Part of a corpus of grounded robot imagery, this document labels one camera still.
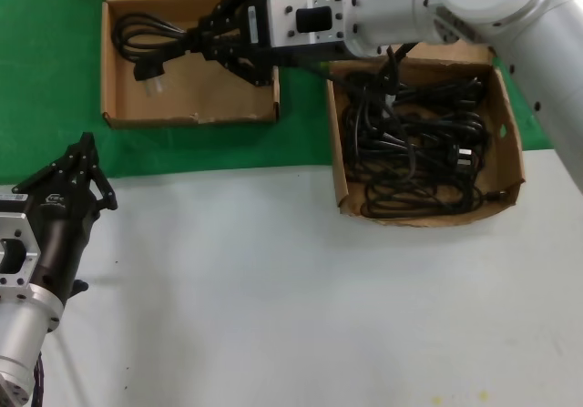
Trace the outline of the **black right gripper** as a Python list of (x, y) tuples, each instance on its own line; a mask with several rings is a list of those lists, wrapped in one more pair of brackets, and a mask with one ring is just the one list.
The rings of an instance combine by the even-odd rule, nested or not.
[(189, 51), (254, 86), (271, 86), (274, 66), (351, 57), (347, 1), (219, 0), (199, 20), (202, 36), (192, 39)]

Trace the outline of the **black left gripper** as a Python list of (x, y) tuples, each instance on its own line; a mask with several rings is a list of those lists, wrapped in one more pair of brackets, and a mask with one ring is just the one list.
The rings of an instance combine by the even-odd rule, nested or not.
[[(78, 174), (77, 183), (65, 181)], [(101, 198), (91, 191), (94, 183)], [(40, 248), (31, 283), (66, 304), (99, 210), (117, 210), (118, 201), (103, 170), (94, 134), (84, 132), (63, 156), (13, 186), (31, 197), (26, 215)]]

